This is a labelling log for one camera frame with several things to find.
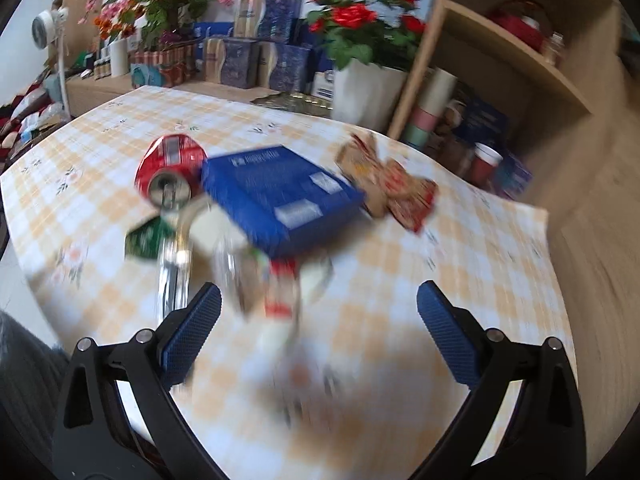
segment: checkered tablecloth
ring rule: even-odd
[[[124,259],[126,233],[155,211],[134,186],[161,134],[185,132],[207,153],[284,144],[337,171],[358,128],[175,90],[141,88],[68,124],[2,176],[20,264],[64,346],[129,340],[154,326],[157,271]],[[407,478],[466,396],[416,311],[433,279],[451,303],[514,341],[556,335],[575,370],[571,331],[546,245],[546,212],[478,191],[426,156],[379,136],[413,174],[438,183],[420,235],[391,216],[358,225],[332,248],[334,276],[302,312],[296,351],[277,366],[259,324],[223,313],[178,401],[232,480]],[[511,389],[479,458],[491,454]]]

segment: white electric fan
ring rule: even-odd
[[[69,12],[66,7],[56,10],[44,10],[31,23],[31,35],[36,46],[43,50],[49,43],[55,43],[58,50],[58,79],[62,92],[62,104],[65,112],[70,113],[69,101],[66,97],[65,86],[65,56],[63,53],[63,37],[66,17]]]

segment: can lid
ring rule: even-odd
[[[191,199],[191,186],[177,171],[158,171],[147,189],[151,203],[165,210],[180,209]]]
[[[297,265],[293,258],[271,260],[270,269],[273,274],[295,274]]]

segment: metal screw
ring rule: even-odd
[[[78,350],[84,352],[91,347],[91,340],[88,337],[83,337],[80,341],[78,341]]]
[[[153,336],[154,336],[153,330],[150,330],[148,328],[143,328],[142,330],[140,330],[140,332],[136,334],[136,341],[139,343],[146,343],[148,341],[151,341],[151,338]]]
[[[497,328],[490,328],[487,330],[486,336],[489,338],[489,341],[493,341],[494,343],[499,343],[504,339],[504,333]]]
[[[560,350],[562,348],[562,341],[557,337],[550,337],[546,342],[553,350]]]

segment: red basket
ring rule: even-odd
[[[538,22],[540,30],[524,22],[523,18],[526,17]],[[542,50],[545,38],[551,36],[554,31],[545,9],[534,0],[509,0],[491,10],[487,18],[528,44],[536,52]]]

